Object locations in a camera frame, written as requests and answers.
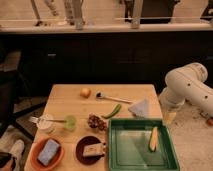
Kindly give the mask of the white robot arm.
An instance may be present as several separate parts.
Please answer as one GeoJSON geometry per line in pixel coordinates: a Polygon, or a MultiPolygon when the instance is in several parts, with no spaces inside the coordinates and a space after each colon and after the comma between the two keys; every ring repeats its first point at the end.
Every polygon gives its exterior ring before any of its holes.
{"type": "Polygon", "coordinates": [[[197,105],[208,121],[213,121],[213,88],[205,84],[207,77],[206,67],[197,62],[175,68],[166,74],[166,87],[159,95],[165,125],[172,123],[186,100],[197,105]]]}

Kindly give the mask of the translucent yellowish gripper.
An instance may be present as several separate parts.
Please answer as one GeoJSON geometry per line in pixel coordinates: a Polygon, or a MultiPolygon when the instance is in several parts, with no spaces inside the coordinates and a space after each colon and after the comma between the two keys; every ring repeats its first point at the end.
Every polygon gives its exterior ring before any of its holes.
{"type": "Polygon", "coordinates": [[[176,117],[177,111],[180,109],[179,103],[163,102],[163,123],[170,125],[176,117]]]}

